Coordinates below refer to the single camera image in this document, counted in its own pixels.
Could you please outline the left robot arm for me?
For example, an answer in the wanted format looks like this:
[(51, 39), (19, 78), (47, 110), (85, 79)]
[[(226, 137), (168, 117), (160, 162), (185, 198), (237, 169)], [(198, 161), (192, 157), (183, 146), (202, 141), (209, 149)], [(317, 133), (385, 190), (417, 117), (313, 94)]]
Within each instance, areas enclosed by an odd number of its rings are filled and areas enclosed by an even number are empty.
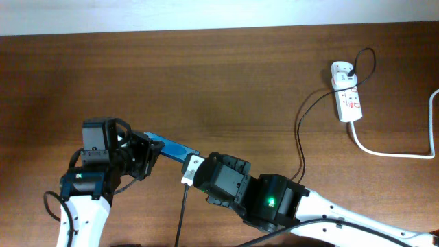
[(121, 177), (145, 179), (165, 146), (120, 118), (88, 119), (82, 136), (60, 179), (58, 246), (98, 246), (113, 197), (123, 191)]

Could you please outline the blue Samsung Galaxy smartphone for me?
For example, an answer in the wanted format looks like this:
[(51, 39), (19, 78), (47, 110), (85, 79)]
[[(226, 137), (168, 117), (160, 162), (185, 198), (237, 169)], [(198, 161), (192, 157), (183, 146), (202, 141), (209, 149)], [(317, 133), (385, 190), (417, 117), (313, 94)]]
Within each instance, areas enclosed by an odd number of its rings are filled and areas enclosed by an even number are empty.
[(175, 141), (166, 139), (165, 137), (159, 136), (152, 132), (145, 132), (145, 134), (153, 141), (163, 142), (164, 147), (161, 149), (161, 155), (166, 156), (167, 158), (170, 158), (179, 163), (184, 163), (189, 154), (200, 154), (200, 152), (197, 150), (176, 143)]

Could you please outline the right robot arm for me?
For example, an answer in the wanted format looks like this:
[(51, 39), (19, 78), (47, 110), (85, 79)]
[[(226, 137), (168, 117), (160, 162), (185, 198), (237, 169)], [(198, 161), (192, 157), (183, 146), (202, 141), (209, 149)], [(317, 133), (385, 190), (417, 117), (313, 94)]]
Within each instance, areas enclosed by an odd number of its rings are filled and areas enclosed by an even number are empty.
[(250, 163), (232, 156), (192, 154), (189, 184), (207, 201), (232, 209), (269, 239), (285, 232), (335, 246), (437, 246), (438, 236), (409, 231), (353, 213), (278, 174), (249, 174)]

